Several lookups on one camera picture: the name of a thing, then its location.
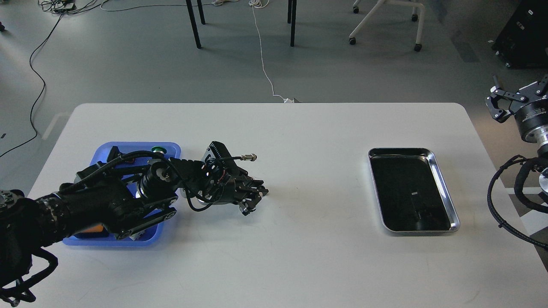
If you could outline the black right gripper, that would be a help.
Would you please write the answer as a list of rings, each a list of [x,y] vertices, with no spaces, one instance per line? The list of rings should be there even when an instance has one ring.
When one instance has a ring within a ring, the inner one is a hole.
[[[522,87],[520,94],[503,90],[497,76],[493,75],[492,78],[494,86],[485,98],[492,119],[503,123],[515,115],[519,135],[524,142],[546,144],[548,102],[540,99],[547,92],[548,74],[540,81]]]

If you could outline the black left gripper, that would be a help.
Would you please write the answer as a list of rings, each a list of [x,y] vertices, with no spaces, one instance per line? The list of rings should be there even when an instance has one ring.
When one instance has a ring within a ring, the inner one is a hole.
[[[238,204],[245,216],[254,212],[262,197],[269,193],[262,180],[249,177],[247,171],[239,167],[231,172],[220,165],[211,165],[206,175],[206,186],[201,190],[206,200],[201,201],[203,205]]]

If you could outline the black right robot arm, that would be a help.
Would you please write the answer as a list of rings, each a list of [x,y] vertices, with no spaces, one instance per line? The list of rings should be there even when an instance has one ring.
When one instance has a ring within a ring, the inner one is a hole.
[[[548,152],[548,99],[547,99],[547,75],[540,81],[532,82],[523,86],[517,92],[503,90],[497,76],[493,75],[494,86],[491,93],[485,98],[485,104],[493,120],[504,123],[507,119],[514,117],[519,135],[524,142],[537,143],[539,148],[537,156],[526,158],[515,155],[507,160],[491,178],[487,191],[487,205],[499,228],[507,230],[517,238],[537,247],[547,250],[547,244],[532,239],[511,226],[497,212],[492,201],[492,189],[494,183],[501,174],[510,166],[520,164],[521,168],[515,177],[513,187],[516,198],[527,208],[536,212],[547,213],[547,152]],[[544,204],[531,201],[523,192],[523,187],[530,172],[539,173],[539,184],[541,192],[539,196]]]

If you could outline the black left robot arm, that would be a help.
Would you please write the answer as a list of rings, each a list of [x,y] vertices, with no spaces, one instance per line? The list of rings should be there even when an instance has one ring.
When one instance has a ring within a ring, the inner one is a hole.
[[[254,212],[268,194],[222,143],[213,142],[201,160],[166,158],[159,150],[115,153],[77,173],[75,183],[36,199],[20,190],[1,191],[1,300],[12,307],[34,302],[31,287],[57,267],[46,247],[96,225],[125,239],[172,218],[182,189],[190,208],[236,204],[243,215]]]

